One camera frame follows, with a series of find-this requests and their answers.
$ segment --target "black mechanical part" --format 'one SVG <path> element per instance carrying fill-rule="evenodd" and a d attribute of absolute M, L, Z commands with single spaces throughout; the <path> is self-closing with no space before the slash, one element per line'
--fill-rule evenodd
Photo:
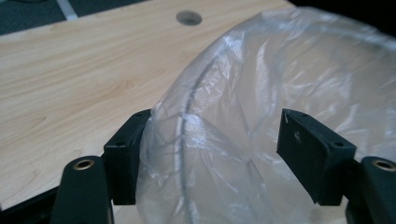
<path fill-rule="evenodd" d="M 311 116 L 283 109 L 277 153 L 320 205 L 339 205 L 342 172 L 356 147 Z"/>
<path fill-rule="evenodd" d="M 104 146 L 102 158 L 115 205 L 136 204 L 140 140 L 149 117 L 150 110 L 132 115 Z"/>
<path fill-rule="evenodd" d="M 396 223 L 396 163 L 378 157 L 361 161 L 361 191 L 374 223 Z"/>
<path fill-rule="evenodd" d="M 57 192 L 58 187 L 8 208 L 1 212 L 0 223 L 50 223 Z"/>
<path fill-rule="evenodd" d="M 64 167 L 50 223 L 114 223 L 105 165 L 100 157 L 81 157 Z"/>
<path fill-rule="evenodd" d="M 356 147 L 312 117 L 283 109 L 277 153 L 315 203 L 349 202 L 349 224 L 396 223 L 396 163 L 378 157 L 353 160 Z"/>

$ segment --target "dark floor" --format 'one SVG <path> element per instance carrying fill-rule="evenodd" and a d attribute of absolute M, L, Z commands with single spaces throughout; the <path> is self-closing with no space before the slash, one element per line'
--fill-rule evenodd
<path fill-rule="evenodd" d="M 144 0 L 69 0 L 79 17 Z M 0 1 L 0 35 L 64 21 L 56 0 Z"/>
<path fill-rule="evenodd" d="M 289 0 L 298 7 L 317 7 L 370 24 L 396 36 L 396 11 L 391 0 Z"/>

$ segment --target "clear plastic bag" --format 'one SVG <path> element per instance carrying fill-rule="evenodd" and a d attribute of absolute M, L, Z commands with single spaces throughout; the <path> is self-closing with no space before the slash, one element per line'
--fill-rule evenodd
<path fill-rule="evenodd" d="M 141 143 L 146 223 L 345 223 L 276 154 L 283 107 L 396 161 L 396 41 L 313 8 L 265 12 L 203 51 L 156 104 Z"/>

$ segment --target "light wood tabletop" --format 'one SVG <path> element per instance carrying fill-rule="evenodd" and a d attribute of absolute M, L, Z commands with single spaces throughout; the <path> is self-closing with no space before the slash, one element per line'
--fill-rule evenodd
<path fill-rule="evenodd" d="M 148 1 L 0 36 L 0 204 L 59 185 L 71 160 L 101 155 L 216 38 L 283 0 Z M 177 22 L 182 10 L 203 20 Z M 141 223 L 132 206 L 116 223 Z"/>

